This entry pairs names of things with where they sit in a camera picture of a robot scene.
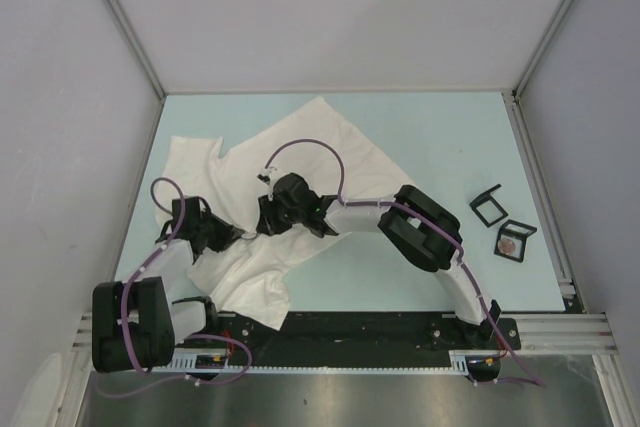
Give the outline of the white t-shirt garment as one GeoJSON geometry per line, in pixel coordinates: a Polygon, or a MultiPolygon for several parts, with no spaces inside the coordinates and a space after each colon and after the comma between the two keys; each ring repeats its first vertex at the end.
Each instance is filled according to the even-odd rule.
{"type": "MultiPolygon", "coordinates": [[[[156,190],[160,204],[168,207],[179,194],[200,196],[246,232],[256,232],[258,198],[267,191],[257,175],[265,166],[349,201],[390,198],[410,181],[320,97],[177,97],[165,108],[162,129],[170,141],[156,190]]],[[[318,238],[296,226],[204,253],[188,276],[220,309],[279,329],[291,311],[383,309],[382,287],[407,268],[382,234],[318,238]]]]}

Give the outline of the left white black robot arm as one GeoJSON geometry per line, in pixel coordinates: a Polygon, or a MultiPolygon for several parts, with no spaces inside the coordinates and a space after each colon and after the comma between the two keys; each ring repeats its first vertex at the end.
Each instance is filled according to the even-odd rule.
{"type": "Polygon", "coordinates": [[[168,298],[202,254],[222,252],[244,231],[211,212],[201,197],[175,199],[150,258],[132,281],[101,283],[92,293],[92,362],[100,373],[147,373],[168,365],[188,338],[214,344],[223,332],[210,297],[168,298]]]}

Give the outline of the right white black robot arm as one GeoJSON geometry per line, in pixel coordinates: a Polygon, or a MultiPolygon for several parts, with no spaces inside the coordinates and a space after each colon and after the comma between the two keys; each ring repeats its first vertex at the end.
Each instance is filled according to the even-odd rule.
{"type": "Polygon", "coordinates": [[[390,198],[341,200],[318,195],[296,173],[260,174],[269,188],[258,198],[257,232],[282,235],[295,226],[318,238],[380,233],[418,269],[435,275],[454,304],[463,340],[484,348],[497,336],[501,314],[464,262],[458,219],[425,193],[404,185],[390,198]]]}

